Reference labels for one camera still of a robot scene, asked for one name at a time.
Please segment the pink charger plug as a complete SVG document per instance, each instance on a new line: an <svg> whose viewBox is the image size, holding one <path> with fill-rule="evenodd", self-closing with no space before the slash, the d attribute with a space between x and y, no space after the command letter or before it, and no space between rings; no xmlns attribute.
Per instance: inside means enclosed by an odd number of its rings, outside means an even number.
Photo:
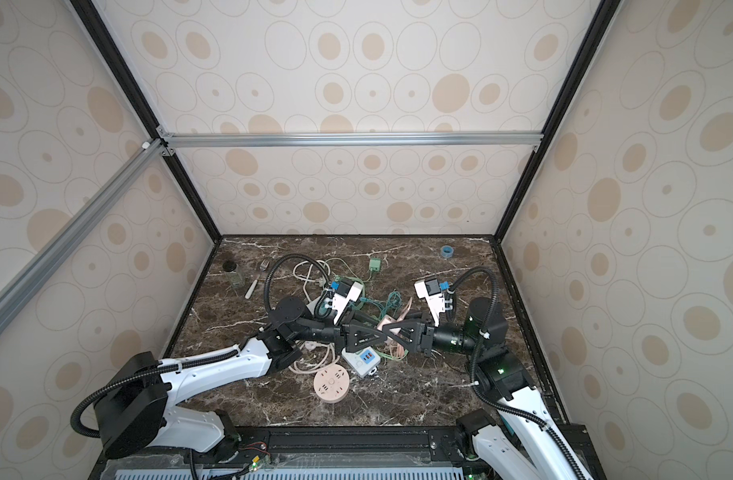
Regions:
<svg viewBox="0 0 733 480"><path fill-rule="evenodd" d="M398 335L401 332L400 327L396 327L396 324L398 323L398 320L395 318L392 318L390 315L385 315L383 319L379 322L377 329L388 332L390 331L394 335Z"/></svg>

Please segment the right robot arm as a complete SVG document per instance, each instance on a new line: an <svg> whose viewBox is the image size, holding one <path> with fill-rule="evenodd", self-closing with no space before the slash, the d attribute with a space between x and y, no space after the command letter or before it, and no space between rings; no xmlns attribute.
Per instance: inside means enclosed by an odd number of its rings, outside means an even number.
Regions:
<svg viewBox="0 0 733 480"><path fill-rule="evenodd" d="M472 277L484 275L490 294L481 313L444 332L441 319L455 320L457 292ZM464 458L486 462L502 479L589 479L592 473L550 416L537 386L519 358L506 346L508 323L500 316L496 275L473 267L453 283L421 280L416 294L428 303L430 318L406 314L375 327L374 336L406 352L460 351L468 357L468 384L484 408L458 421Z"/></svg>

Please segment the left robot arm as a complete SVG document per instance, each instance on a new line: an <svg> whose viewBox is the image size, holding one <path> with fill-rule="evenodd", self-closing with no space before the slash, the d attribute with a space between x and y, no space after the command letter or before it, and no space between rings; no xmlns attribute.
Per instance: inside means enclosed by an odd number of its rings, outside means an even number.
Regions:
<svg viewBox="0 0 733 480"><path fill-rule="evenodd" d="M290 260L318 269L324 279L316 305L296 296L270 303L276 270ZM266 274L262 303L268 325L240 345L197 356L158 360L136 354L99 390L88 394L70 416L75 434L102 443L108 459L120 459L149 447L206 453L232 435L230 418L184 408L184 402L234 382L285 370L300 359L298 346L316 341L346 349L346 312L362 297L364 285L350 278L330 279L316 259L292 253L276 260Z"/></svg>

